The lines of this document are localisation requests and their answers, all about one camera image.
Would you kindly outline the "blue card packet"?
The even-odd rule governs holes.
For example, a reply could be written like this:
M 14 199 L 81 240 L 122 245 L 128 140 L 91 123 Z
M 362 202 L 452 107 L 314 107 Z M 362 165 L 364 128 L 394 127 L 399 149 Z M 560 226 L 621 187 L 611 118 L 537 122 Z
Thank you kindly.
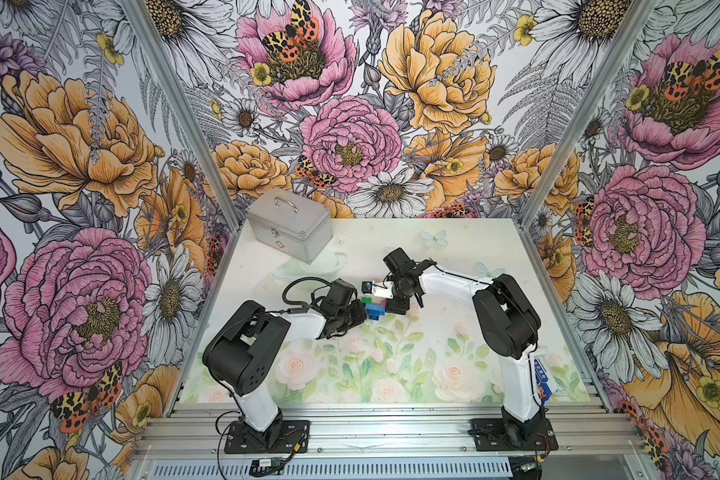
M 536 381 L 537 396 L 541 405 L 545 405 L 546 402 L 555 393 L 557 386 L 553 377 L 549 376 L 549 372 L 540 359 L 535 359 L 534 363 L 534 374 Z

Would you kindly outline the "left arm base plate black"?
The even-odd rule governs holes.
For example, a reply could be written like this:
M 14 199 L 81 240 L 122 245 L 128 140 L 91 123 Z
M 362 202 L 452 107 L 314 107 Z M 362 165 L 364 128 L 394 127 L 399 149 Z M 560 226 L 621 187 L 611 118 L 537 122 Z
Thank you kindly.
M 224 434 L 225 454 L 289 454 L 296 446 L 307 450 L 310 422 L 308 420 L 275 421 L 266 431 L 259 432 L 245 422 L 232 422 Z

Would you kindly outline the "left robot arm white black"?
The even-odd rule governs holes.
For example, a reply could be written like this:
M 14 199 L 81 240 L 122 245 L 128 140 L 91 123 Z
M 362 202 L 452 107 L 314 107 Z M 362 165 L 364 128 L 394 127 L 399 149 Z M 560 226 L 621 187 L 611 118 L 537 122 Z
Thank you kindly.
M 307 276 L 289 283 L 282 308 L 243 302 L 209 341 L 202 363 L 235 401 L 240 419 L 222 435 L 227 453 L 284 452 L 309 435 L 309 423 L 288 426 L 266 384 L 282 345 L 341 337 L 366 320 L 357 289 L 343 279 Z

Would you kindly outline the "light blue lego brick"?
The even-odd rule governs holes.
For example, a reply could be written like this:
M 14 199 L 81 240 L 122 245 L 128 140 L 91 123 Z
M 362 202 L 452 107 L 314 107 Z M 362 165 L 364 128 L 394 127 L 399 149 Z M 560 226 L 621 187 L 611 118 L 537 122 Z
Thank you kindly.
M 386 315 L 386 308 L 382 304 L 366 303 L 366 315 L 370 320 L 379 321 L 381 317 Z

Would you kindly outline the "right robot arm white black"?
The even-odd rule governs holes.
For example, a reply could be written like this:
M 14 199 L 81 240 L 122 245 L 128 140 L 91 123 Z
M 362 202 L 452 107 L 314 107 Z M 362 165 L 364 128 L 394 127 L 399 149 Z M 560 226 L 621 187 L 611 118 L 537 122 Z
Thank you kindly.
M 423 307 L 427 294 L 473 308 L 484 342 L 499 356 L 503 405 L 498 439 L 511 450 L 529 450 L 544 439 L 546 416 L 532 358 L 541 319 L 515 278 L 502 274 L 481 280 L 431 259 L 417 262 L 401 248 L 383 262 L 388 269 L 385 287 L 391 291 L 389 312 L 406 313 L 412 300 Z

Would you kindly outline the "aluminium rail frame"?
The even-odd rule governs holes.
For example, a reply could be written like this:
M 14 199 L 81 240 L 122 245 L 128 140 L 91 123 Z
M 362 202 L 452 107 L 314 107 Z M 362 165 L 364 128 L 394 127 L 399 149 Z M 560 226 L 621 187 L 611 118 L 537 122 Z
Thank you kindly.
M 234 420 L 225 404 L 181 404 L 166 419 L 150 422 L 135 457 L 212 459 L 220 430 Z M 496 417 L 498 404 L 296 405 L 287 420 L 310 423 L 307 457 L 474 456 L 467 431 L 477 418 Z M 626 414 L 592 403 L 559 402 L 546 413 L 557 455 L 638 454 L 642 441 Z

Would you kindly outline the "small green circuit board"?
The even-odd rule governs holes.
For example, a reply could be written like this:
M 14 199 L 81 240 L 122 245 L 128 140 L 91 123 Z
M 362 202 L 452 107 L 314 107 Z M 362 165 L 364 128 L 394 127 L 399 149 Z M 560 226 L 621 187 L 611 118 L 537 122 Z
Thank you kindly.
M 259 473 L 265 470 L 278 468 L 280 465 L 279 458 L 261 458 L 254 459 L 251 463 L 251 473 Z

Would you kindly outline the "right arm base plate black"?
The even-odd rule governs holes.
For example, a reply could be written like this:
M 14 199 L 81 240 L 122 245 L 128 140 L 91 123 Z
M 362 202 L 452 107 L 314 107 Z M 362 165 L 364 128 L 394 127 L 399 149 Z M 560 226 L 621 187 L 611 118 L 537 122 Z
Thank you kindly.
M 476 418 L 471 421 L 468 434 L 479 452 L 537 451 L 549 454 L 559 449 L 551 422 L 541 417 L 527 422 L 503 418 Z

